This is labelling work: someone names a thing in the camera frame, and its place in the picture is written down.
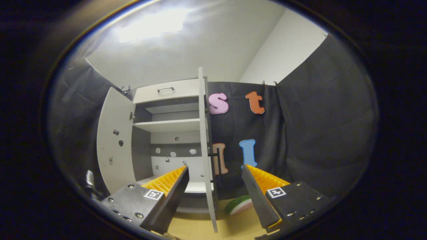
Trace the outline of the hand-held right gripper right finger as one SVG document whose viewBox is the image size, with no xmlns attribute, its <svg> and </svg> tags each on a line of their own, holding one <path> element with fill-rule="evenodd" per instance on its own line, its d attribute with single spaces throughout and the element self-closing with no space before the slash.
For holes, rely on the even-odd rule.
<svg viewBox="0 0 427 240">
<path fill-rule="evenodd" d="M 302 181 L 289 183 L 264 170 L 242 166 L 242 179 L 261 226 L 289 233 L 315 220 L 330 206 L 328 196 Z"/>
</svg>

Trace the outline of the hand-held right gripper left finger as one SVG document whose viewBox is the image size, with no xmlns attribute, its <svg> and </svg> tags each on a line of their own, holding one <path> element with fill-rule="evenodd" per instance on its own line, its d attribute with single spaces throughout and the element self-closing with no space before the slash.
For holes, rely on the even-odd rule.
<svg viewBox="0 0 427 240">
<path fill-rule="evenodd" d="M 126 181 L 105 197 L 92 190 L 92 202 L 106 217 L 132 231 L 164 234 L 169 229 L 188 182 L 189 169 L 181 166 L 144 183 Z"/>
</svg>

